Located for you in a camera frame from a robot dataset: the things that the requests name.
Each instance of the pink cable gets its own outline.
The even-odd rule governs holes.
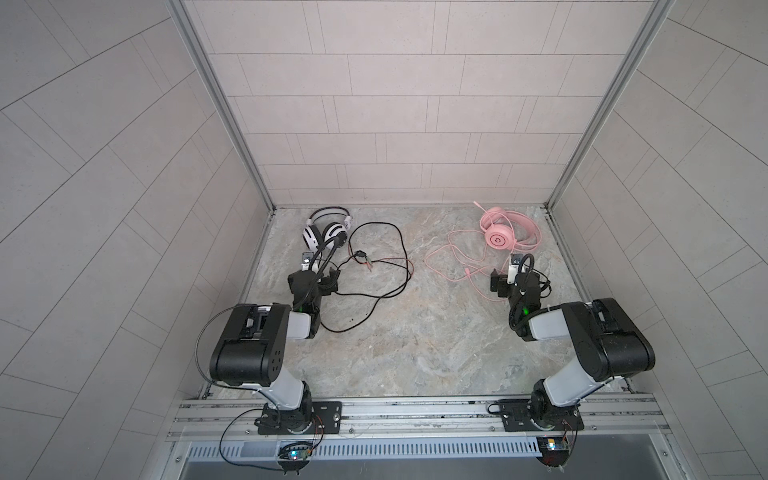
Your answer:
[[[520,214],[519,212],[514,212],[514,211],[511,211],[511,210],[506,210],[504,214],[501,214],[500,212],[489,212],[485,208],[483,208],[480,204],[478,204],[477,202],[475,202],[475,205],[480,207],[483,210],[483,212],[484,212],[483,216],[480,219],[481,228],[482,228],[482,225],[484,223],[486,223],[486,221],[488,222],[488,224],[490,224],[490,223],[494,223],[494,221],[496,221],[496,220],[500,220],[501,218],[503,218],[504,220],[507,220],[507,223],[509,223],[509,226],[510,226],[510,228],[513,229],[513,231],[514,231],[513,223],[517,223],[518,225],[520,225],[522,228],[524,228],[529,233],[528,237],[526,237],[522,241],[522,242],[526,242],[526,243],[518,242],[517,239],[514,238],[514,235],[513,235],[512,248],[508,249],[508,251],[510,251],[510,252],[517,251],[517,252],[520,252],[520,253],[531,253],[531,252],[535,251],[538,248],[539,244],[541,243],[541,230],[538,228],[538,225],[536,224],[536,222],[534,222],[530,217],[526,217],[524,214]],[[469,262],[473,262],[473,263],[484,262],[485,258],[488,255],[488,244],[486,243],[485,246],[483,247],[483,252],[482,252],[482,257],[481,258],[478,258],[478,259],[472,258],[469,255],[467,255],[466,253],[464,253],[462,251],[462,249],[460,249],[458,247],[458,245],[456,245],[456,244],[454,244],[452,242],[451,235],[453,235],[454,233],[484,233],[484,232],[482,230],[452,230],[452,231],[450,231],[448,233],[448,243],[446,245],[443,245],[442,247],[438,248],[434,252],[430,253],[426,257],[424,257],[424,264],[427,266],[427,268],[429,268],[433,272],[437,273],[439,276],[443,277],[444,279],[448,280],[449,282],[460,282],[461,280],[469,279],[469,282],[475,288],[475,291],[477,291],[477,293],[479,293],[480,296],[482,296],[486,300],[490,300],[492,302],[505,302],[506,299],[492,299],[492,298],[489,298],[488,296],[486,296],[475,285],[475,282],[472,281],[472,275],[475,275],[476,273],[481,273],[482,275],[490,276],[484,270],[488,269],[488,268],[490,268],[490,269],[496,268],[493,265],[477,266],[477,265],[474,265],[472,263],[469,263]],[[533,238],[533,240],[535,240],[534,243],[529,243],[528,242],[531,238]],[[443,272],[440,272],[439,270],[437,270],[435,267],[433,267],[432,265],[430,265],[427,262],[427,260],[432,255],[438,253],[440,250],[444,250],[445,248],[450,248],[451,251],[453,252],[454,258],[456,258],[456,261],[458,261],[461,265],[464,266],[464,273],[465,273],[464,276],[460,276],[459,278],[451,278],[451,277],[445,275]],[[458,257],[459,254],[462,257],[464,257],[467,261],[464,261],[461,258],[459,258]],[[504,269],[507,266],[508,261],[509,261],[509,255],[506,256],[506,260],[504,262],[504,265],[502,265],[502,267],[499,268],[498,270],[504,271]]]

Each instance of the black wire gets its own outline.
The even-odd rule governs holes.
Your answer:
[[[370,293],[339,293],[339,292],[335,292],[336,295],[341,295],[341,296],[366,296],[366,297],[369,297],[369,298],[375,298],[376,301],[373,303],[373,306],[371,307],[370,312],[368,312],[368,315],[366,315],[366,317],[364,319],[360,320],[358,323],[355,323],[354,325],[349,326],[349,327],[347,327],[345,329],[340,329],[340,330],[331,329],[325,323],[323,323],[321,321],[320,325],[322,325],[324,329],[328,330],[331,333],[349,332],[351,329],[355,329],[358,326],[362,325],[367,319],[369,319],[371,317],[371,315],[373,315],[374,310],[376,310],[376,306],[379,305],[379,302],[382,299],[394,298],[394,297],[398,296],[400,293],[402,293],[406,289],[406,287],[408,286],[408,282],[411,280],[411,277],[412,277],[412,274],[411,274],[410,270],[408,269],[408,251],[406,250],[406,243],[405,243],[405,241],[402,238],[402,232],[397,227],[397,225],[395,225],[394,223],[390,223],[390,222],[367,222],[367,223],[363,223],[363,224],[359,225],[349,235],[349,239],[347,239],[347,241],[349,242],[349,250],[352,251],[352,252],[355,251],[355,249],[352,246],[352,238],[354,237],[355,233],[357,233],[357,230],[360,230],[365,225],[389,225],[391,227],[395,227],[395,230],[397,230],[397,233],[400,236],[400,247],[402,247],[403,258],[406,261],[405,266],[398,265],[397,263],[389,262],[387,260],[371,260],[370,263],[387,263],[389,265],[399,266],[400,268],[405,269],[405,271],[406,271],[406,279],[403,281],[403,283],[401,283],[400,285],[395,287],[393,290],[390,290],[389,292],[384,293],[383,295],[371,295]],[[343,262],[341,262],[339,267],[341,267],[342,265],[344,265],[345,263],[349,262],[352,259],[354,259],[357,263],[359,263],[361,265],[363,265],[365,263],[365,262],[361,262],[360,260],[357,260],[357,257],[352,255],[350,258],[348,258],[348,259],[344,260]]]
[[[227,427],[224,429],[224,431],[221,432],[221,438],[219,438],[219,455],[221,455],[221,458],[223,458],[223,460],[226,463],[228,463],[230,465],[235,465],[236,467],[254,467],[254,468],[258,468],[259,470],[268,470],[270,472],[282,472],[283,471],[282,468],[269,468],[269,467],[262,467],[260,465],[252,465],[250,463],[235,463],[235,462],[232,462],[227,457],[225,457],[224,456],[224,452],[221,451],[221,442],[224,441],[224,435],[227,434],[227,430],[229,430],[230,427],[232,426],[232,424],[234,424],[238,419],[240,419],[241,416],[243,416],[243,415],[245,415],[247,413],[253,412],[254,410],[259,410],[259,408],[246,410],[245,412],[240,413],[238,416],[235,417],[235,419],[232,422],[230,422],[229,425],[227,425]]]

